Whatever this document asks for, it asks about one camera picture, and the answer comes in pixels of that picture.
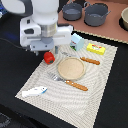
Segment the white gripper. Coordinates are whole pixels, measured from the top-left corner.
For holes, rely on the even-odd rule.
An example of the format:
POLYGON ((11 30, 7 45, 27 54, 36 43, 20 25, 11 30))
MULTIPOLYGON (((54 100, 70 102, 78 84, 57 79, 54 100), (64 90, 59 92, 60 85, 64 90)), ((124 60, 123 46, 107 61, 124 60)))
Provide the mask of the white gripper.
POLYGON ((20 45, 35 54, 55 46, 69 44, 73 26, 69 24, 40 25, 31 17, 20 21, 20 45))

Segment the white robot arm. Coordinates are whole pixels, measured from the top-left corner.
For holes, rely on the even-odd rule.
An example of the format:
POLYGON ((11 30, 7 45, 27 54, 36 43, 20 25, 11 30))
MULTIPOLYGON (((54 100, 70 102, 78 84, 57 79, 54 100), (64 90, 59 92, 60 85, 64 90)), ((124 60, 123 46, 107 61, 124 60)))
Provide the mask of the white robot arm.
POLYGON ((4 8, 22 15, 20 45, 32 52, 69 44, 73 26, 59 26, 59 0, 1 0, 4 8))

